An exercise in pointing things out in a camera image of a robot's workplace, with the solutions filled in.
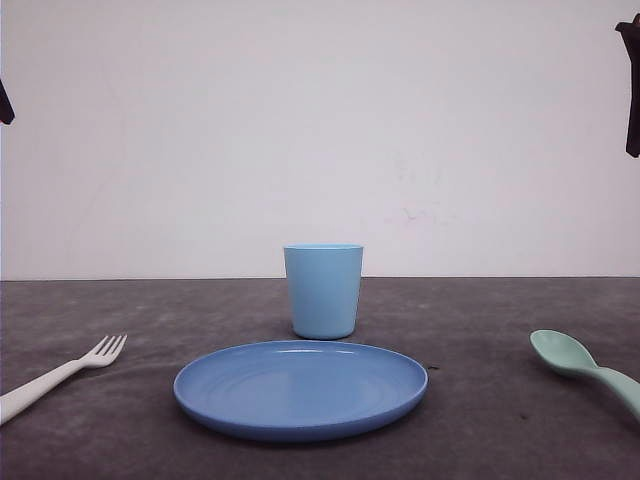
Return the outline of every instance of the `spoon handle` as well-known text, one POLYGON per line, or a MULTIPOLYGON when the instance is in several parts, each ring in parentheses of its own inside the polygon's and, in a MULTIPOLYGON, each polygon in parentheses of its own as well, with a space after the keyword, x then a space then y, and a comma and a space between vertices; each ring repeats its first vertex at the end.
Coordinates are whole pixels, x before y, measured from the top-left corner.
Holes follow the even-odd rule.
POLYGON ((596 377, 613 390, 640 421, 640 383, 607 367, 600 367, 595 372, 596 377))

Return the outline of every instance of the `fork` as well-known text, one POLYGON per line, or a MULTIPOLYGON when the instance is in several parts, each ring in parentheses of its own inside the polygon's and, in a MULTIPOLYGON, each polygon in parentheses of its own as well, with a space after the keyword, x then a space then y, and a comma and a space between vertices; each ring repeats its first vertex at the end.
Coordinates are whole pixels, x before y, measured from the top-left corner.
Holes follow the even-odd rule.
POLYGON ((86 355, 60 365, 55 370, 0 397, 0 425, 5 424, 56 385, 83 368, 102 368, 113 363, 124 347, 126 335, 107 335, 86 355))

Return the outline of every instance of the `table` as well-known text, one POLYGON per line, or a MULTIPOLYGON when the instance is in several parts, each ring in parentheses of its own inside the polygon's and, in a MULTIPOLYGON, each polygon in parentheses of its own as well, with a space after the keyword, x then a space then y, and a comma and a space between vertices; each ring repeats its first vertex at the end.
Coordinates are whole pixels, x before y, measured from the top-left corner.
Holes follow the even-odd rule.
POLYGON ((539 328, 640 379, 640 278, 366 278, 348 341, 429 367, 424 400, 359 437, 260 444, 191 421, 172 382, 214 350, 295 338, 285 280, 5 282, 3 392, 105 334, 129 340, 2 428, 2 478, 638 478, 640 424, 600 385, 548 370, 539 328))

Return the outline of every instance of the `plate rim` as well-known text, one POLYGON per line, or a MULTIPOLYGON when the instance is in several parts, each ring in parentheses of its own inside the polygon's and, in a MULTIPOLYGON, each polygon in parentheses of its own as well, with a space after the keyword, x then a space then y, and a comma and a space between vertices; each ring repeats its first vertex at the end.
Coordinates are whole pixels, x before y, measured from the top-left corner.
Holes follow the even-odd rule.
POLYGON ((197 415, 199 417, 204 417, 207 420, 211 420, 220 424, 225 424, 225 425, 229 425, 229 426, 238 426, 238 427, 243 427, 243 428, 250 428, 250 429, 256 429, 256 430, 297 430, 297 429, 319 429, 319 428, 331 428, 331 427, 335 427, 335 426, 345 426, 345 425, 349 425, 352 423, 358 423, 358 422, 362 422, 362 421, 367 421, 370 419, 374 419, 380 416, 384 416, 389 414, 390 412, 394 412, 396 410, 398 410, 399 408, 402 408, 405 405, 411 405, 412 403, 416 403, 420 400, 420 398, 424 395, 427 386, 429 383, 429 374, 427 372, 427 370, 415 359, 404 355, 402 353, 396 352, 394 350, 389 350, 387 348, 383 348, 383 347, 377 347, 375 345, 368 345, 368 344, 364 344, 364 343, 353 343, 353 342, 340 342, 340 341, 332 341, 332 340, 304 340, 304 339, 287 339, 287 340, 267 340, 267 341, 262 341, 262 342, 252 342, 252 343, 244 343, 241 345, 233 345, 230 347, 225 347, 225 348, 221 348, 219 350, 215 350, 213 352, 207 353, 205 355, 202 355, 200 357, 195 358, 194 360, 190 361, 189 363, 187 363, 184 367, 182 367, 180 369, 180 371, 178 372, 178 374, 176 375, 174 381, 173 381, 173 394, 176 398, 176 400, 178 401, 178 403, 180 404, 180 406, 189 414, 194 414, 197 415), (206 414, 203 413, 201 410, 194 408, 192 406, 189 405, 189 402, 185 401, 184 396, 182 396, 179 392, 178 392, 178 381, 180 379, 180 377, 184 374, 184 372, 191 367, 192 365, 200 362, 200 361, 204 361, 207 358, 214 356, 214 355, 218 355, 221 354, 223 352, 228 352, 230 350, 236 350, 236 349, 241 349, 241 348, 250 348, 252 346, 255 345, 264 345, 264 344, 286 344, 286 343, 314 343, 314 344, 322 344, 322 345, 351 345, 351 346, 355 346, 357 348, 362 348, 362 349, 370 349, 370 350, 379 350, 382 352, 385 352, 386 354, 391 354, 391 355, 395 355, 398 357, 403 358, 404 360, 408 361, 409 364, 413 365, 414 367, 417 367, 419 371, 422 372, 424 379, 420 385, 420 387, 417 389, 416 393, 414 393, 413 395, 411 395, 410 397, 407 396, 403 401, 399 402, 397 405, 392 406, 391 408, 387 408, 384 409, 380 412, 377 412, 373 415, 363 415, 357 418, 352 418, 349 420, 344 420, 344 421, 338 421, 338 422, 332 422, 332 423, 314 423, 314 424, 299 424, 299 425, 282 425, 282 424, 262 424, 262 423, 250 423, 250 422, 237 422, 237 421, 230 421, 229 419, 226 418, 221 418, 221 417, 217 417, 217 416, 212 416, 210 414, 206 414))

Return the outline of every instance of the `plastic spoon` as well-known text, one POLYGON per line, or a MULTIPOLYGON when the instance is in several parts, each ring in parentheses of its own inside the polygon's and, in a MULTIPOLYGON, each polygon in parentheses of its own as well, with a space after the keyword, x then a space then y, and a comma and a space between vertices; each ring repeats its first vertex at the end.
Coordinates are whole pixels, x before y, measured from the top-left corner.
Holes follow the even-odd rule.
POLYGON ((565 376, 589 376, 613 390, 640 421, 640 383, 623 373, 600 367, 575 338, 554 330, 536 330, 533 348, 554 371, 565 376))

